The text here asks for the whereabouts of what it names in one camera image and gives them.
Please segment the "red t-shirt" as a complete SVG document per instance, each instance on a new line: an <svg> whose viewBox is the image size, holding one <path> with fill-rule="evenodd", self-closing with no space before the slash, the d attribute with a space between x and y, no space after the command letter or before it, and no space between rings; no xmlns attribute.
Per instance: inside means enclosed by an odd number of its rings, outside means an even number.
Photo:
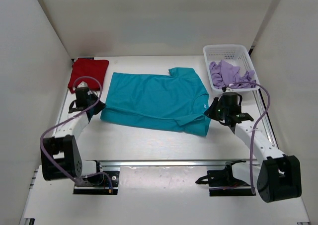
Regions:
<svg viewBox="0 0 318 225"><path fill-rule="evenodd" d="M71 77L68 83L69 91L73 94L75 92L73 90L73 87L78 86L82 81L86 82L90 89L95 91L100 90L99 84L103 86L108 66L108 60L78 58L72 66ZM92 77L96 79L99 82L99 84L95 80L90 78L81 78L75 83L75 81L79 77L83 76Z"/></svg>

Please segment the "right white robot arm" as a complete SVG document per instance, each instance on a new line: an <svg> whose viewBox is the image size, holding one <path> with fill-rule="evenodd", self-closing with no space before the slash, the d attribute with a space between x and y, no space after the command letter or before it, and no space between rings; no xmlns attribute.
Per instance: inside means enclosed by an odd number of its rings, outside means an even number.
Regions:
<svg viewBox="0 0 318 225"><path fill-rule="evenodd" d="M300 161L274 146L257 128L254 119L241 110L242 96L225 92L215 97L205 116L231 129L250 150L250 158L233 160L224 169L208 171L196 180L208 185L210 195L230 195L240 186L250 186L266 202L298 198L302 194Z"/></svg>

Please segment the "teal t-shirt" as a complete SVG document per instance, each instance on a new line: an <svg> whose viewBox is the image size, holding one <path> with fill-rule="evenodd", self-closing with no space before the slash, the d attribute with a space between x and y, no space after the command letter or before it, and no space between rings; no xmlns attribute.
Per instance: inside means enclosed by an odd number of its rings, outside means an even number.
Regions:
<svg viewBox="0 0 318 225"><path fill-rule="evenodd" d="M209 94L193 68L172 68L168 75L112 75L102 121L205 137Z"/></svg>

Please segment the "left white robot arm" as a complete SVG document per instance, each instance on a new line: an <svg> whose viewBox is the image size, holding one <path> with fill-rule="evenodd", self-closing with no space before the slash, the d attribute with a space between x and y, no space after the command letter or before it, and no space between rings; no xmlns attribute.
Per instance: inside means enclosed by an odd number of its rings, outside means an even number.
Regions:
<svg viewBox="0 0 318 225"><path fill-rule="evenodd" d="M103 177L97 160L81 159L77 139L105 104L84 82L75 89L75 96L67 120L58 126L53 136L40 140L42 174L46 181L69 178L78 182L81 178Z"/></svg>

